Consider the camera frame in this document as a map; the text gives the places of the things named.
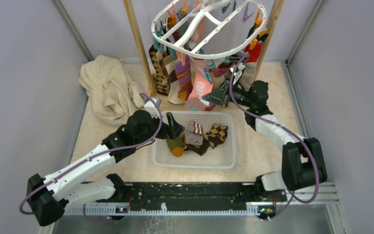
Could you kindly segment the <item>green striped sock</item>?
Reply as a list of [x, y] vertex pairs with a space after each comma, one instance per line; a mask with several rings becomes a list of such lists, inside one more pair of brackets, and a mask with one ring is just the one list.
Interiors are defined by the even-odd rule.
[[166, 143], [173, 156], [180, 157], [184, 154], [185, 142], [182, 136], [179, 136], [176, 139], [167, 138]]

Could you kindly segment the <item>grey sock with red stripes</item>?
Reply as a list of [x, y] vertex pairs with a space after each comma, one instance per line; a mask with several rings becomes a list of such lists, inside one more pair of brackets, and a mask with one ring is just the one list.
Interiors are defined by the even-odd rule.
[[204, 129], [201, 124], [194, 120], [190, 120], [186, 125], [185, 143], [191, 145], [202, 145]]

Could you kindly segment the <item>brown yellow argyle sock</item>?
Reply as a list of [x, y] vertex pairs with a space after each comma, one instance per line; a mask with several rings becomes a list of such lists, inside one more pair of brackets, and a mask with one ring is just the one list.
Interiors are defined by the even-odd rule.
[[228, 135], [228, 126], [213, 124], [210, 130], [204, 134], [204, 139], [207, 140], [211, 148], [224, 144]]

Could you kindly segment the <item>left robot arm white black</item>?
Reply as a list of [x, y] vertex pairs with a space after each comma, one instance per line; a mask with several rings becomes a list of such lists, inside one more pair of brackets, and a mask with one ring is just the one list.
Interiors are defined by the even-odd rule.
[[59, 220], [66, 211], [94, 201], [126, 201], [129, 188], [118, 174], [86, 182], [93, 174], [134, 154], [155, 139], [176, 139], [185, 128], [172, 113], [166, 122], [145, 110], [138, 110], [84, 157], [46, 176], [28, 179], [26, 201], [40, 226]]

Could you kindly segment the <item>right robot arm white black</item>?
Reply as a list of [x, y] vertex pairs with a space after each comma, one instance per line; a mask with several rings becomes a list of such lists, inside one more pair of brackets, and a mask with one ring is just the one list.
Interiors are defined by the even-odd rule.
[[219, 89], [203, 96], [203, 100], [221, 107], [229, 102], [247, 107], [246, 123], [281, 151], [281, 170], [256, 178], [255, 196], [261, 201], [267, 201], [274, 191], [295, 191], [328, 179], [319, 140], [297, 135], [279, 123], [268, 108], [268, 98], [268, 83], [261, 80], [253, 82], [249, 90], [239, 83], [230, 86], [226, 80]]

